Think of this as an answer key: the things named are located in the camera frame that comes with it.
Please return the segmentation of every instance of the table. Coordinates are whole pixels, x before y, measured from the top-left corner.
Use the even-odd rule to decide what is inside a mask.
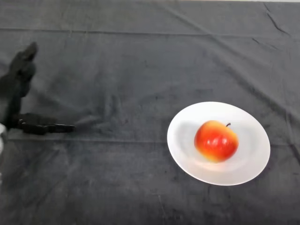
[[[22,112],[74,123],[12,130],[0,225],[300,223],[300,5],[4,0],[0,74],[31,41],[37,75]],[[252,114],[271,143],[246,184],[198,181],[173,161],[168,125],[203,101]]]

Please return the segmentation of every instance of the robotic arm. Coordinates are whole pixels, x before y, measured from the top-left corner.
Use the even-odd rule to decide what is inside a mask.
[[[36,71],[33,60],[37,52],[36,43],[19,52],[10,63],[8,73],[0,78],[0,155],[4,149],[7,131],[11,128],[36,135],[67,133],[75,128],[57,124],[54,118],[34,113],[20,114],[22,98],[28,94]]]

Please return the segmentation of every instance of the plate rim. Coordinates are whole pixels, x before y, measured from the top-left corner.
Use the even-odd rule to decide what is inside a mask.
[[[175,117],[176,117],[178,114],[180,114],[183,110],[185,110],[186,108],[191,107],[191,106],[193,106],[193,105],[198,105],[198,104],[203,104],[203,103],[217,103],[217,104],[223,104],[223,105],[229,105],[229,106],[231,106],[231,107],[235,107],[235,108],[237,108],[237,109],[239,109],[239,110],[242,110],[242,111],[244,111],[245,113],[249,114],[251,117],[253,117],[253,118],[259,123],[259,125],[262,127],[264,133],[266,134],[266,137],[267,137],[267,140],[268,140],[268,157],[266,157],[265,163],[264,163],[264,165],[262,166],[262,169],[259,171],[258,174],[254,175],[254,176],[251,176],[249,179],[246,179],[246,180],[244,180],[244,181],[242,181],[242,182],[236,182],[236,183],[233,183],[233,184],[229,184],[229,183],[228,183],[228,184],[219,184],[219,183],[215,183],[215,182],[208,182],[208,181],[202,180],[202,179],[200,179],[200,178],[198,178],[198,177],[192,175],[191,173],[189,173],[188,171],[186,171],[185,168],[184,168],[184,167],[176,160],[176,158],[174,157],[174,155],[172,154],[172,152],[171,152],[171,150],[170,150],[170,145],[169,145],[169,135],[170,135],[170,134],[169,134],[169,130],[170,130],[170,126],[171,126],[172,122],[174,121]],[[263,128],[263,126],[261,125],[261,123],[260,123],[254,116],[252,116],[250,113],[248,113],[247,111],[245,111],[245,110],[243,110],[243,109],[241,109],[241,108],[239,108],[239,107],[237,107],[237,106],[234,106],[234,105],[231,105],[231,104],[228,104],[228,103],[224,103],[224,102],[214,102],[214,101],[198,102],[198,103],[194,103],[194,104],[188,105],[188,106],[186,106],[185,108],[181,109],[181,110],[173,117],[173,119],[171,120],[171,122],[170,122],[170,124],[169,124],[168,130],[167,130],[167,144],[168,144],[169,152],[170,152],[170,154],[171,154],[173,160],[176,162],[176,164],[177,164],[177,165],[178,165],[185,173],[187,173],[187,174],[190,175],[191,177],[193,177],[193,178],[195,178],[195,179],[197,179],[197,180],[200,180],[200,181],[202,181],[202,182],[205,182],[205,183],[207,183],[207,184],[218,185],[218,186],[235,186],[235,185],[240,185],[240,184],[247,183],[247,182],[249,182],[249,181],[255,179],[255,178],[258,177],[258,176],[263,172],[263,170],[266,168],[266,166],[267,166],[267,164],[268,164],[268,162],[269,162],[269,159],[270,159],[270,154],[271,154],[270,140],[269,140],[268,134],[267,134],[267,132],[265,131],[265,129]]]

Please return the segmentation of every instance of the tablecloth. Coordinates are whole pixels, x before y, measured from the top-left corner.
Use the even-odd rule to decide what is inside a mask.
[[[22,112],[71,134],[11,130],[1,225],[300,224],[300,4],[2,0],[0,74],[31,41]],[[184,173],[166,132],[184,107],[235,105],[265,128],[265,170],[237,186]]]

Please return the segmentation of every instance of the apple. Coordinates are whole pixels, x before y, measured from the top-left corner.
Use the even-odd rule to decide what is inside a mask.
[[[195,135],[195,147],[208,160],[222,162],[229,159],[239,146],[238,136],[228,127],[230,125],[210,120],[205,122]]]

